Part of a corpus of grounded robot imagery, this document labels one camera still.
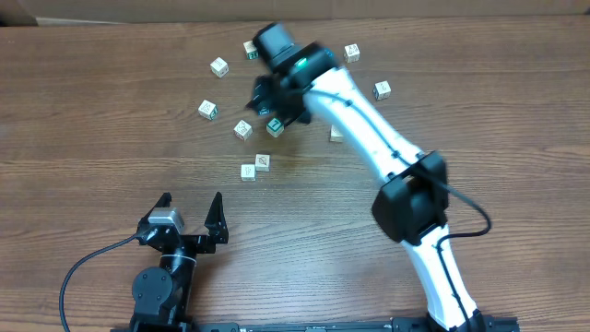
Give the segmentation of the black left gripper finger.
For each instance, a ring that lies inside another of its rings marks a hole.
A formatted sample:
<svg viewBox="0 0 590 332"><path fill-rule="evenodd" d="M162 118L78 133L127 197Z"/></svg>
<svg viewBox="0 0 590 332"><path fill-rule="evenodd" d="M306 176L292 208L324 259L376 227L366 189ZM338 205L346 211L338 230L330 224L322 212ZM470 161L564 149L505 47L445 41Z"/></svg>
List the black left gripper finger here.
<svg viewBox="0 0 590 332"><path fill-rule="evenodd" d="M216 192L206 216L205 227L213 243L227 243L229 231L224 215L222 193Z"/></svg>
<svg viewBox="0 0 590 332"><path fill-rule="evenodd" d="M154 205L154 208L168 208L171 205L171 193L165 192L163 193L157 203Z"/></svg>

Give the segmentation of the wooden block red ladybug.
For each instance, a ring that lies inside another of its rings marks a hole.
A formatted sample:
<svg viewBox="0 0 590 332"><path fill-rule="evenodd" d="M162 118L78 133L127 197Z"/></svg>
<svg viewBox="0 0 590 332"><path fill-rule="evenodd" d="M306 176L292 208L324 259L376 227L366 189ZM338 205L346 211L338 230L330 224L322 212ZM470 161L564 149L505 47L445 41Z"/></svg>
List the wooden block red ladybug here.
<svg viewBox="0 0 590 332"><path fill-rule="evenodd" d="M242 141L247 140L253 133L253 128L250 124L244 120L240 120L233 128L234 135Z"/></svg>

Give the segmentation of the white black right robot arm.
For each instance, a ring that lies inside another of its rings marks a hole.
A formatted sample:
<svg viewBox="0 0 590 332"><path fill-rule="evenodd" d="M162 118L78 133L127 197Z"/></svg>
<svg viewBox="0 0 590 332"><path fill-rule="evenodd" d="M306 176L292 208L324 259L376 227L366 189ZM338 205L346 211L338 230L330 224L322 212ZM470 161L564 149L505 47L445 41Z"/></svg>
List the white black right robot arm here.
<svg viewBox="0 0 590 332"><path fill-rule="evenodd" d="M486 322L454 260L449 197L473 202L448 184L446 163L401 136L360 92L348 69L319 43L262 41L254 47L270 73L256 80L249 107L268 109L290 125L319 115L335 126L374 172L372 214L401 244L424 289L431 331L483 331Z"/></svg>

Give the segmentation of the green number seven block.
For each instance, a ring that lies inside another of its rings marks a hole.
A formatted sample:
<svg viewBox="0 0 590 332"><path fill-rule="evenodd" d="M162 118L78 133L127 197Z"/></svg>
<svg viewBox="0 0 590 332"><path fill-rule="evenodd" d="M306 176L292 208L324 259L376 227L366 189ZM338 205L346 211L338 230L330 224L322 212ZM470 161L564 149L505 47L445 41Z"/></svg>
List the green number seven block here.
<svg viewBox="0 0 590 332"><path fill-rule="evenodd" d="M272 118L266 125L266 131L272 137L279 137L284 130L284 124L277 118Z"/></svg>

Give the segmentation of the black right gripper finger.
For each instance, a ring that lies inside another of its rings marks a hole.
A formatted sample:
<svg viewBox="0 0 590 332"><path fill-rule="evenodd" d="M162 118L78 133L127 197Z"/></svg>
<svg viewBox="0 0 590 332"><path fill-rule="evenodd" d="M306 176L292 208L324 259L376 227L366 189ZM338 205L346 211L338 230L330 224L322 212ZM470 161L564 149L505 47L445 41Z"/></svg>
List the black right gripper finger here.
<svg viewBox="0 0 590 332"><path fill-rule="evenodd" d="M292 123L296 122L296 123L301 123L304 125L308 125L311 121L312 121L312 114L308 111L304 111L302 113L297 113L297 114L291 114L289 115L285 122L284 122L284 127L287 128L289 125L291 125Z"/></svg>
<svg viewBox="0 0 590 332"><path fill-rule="evenodd" d="M254 80L252 98L246 104L246 108L258 111L266 107L271 111L273 92L273 78L271 76L259 76Z"/></svg>

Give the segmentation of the wooden block leaf drawing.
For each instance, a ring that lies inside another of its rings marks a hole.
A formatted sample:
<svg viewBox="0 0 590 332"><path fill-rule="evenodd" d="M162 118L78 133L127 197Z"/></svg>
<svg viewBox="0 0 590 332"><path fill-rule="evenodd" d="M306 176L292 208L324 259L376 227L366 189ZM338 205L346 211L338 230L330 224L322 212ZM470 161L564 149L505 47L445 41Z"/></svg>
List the wooden block leaf drawing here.
<svg viewBox="0 0 590 332"><path fill-rule="evenodd" d="M254 167L258 172L270 171L270 156L267 154L256 154Z"/></svg>

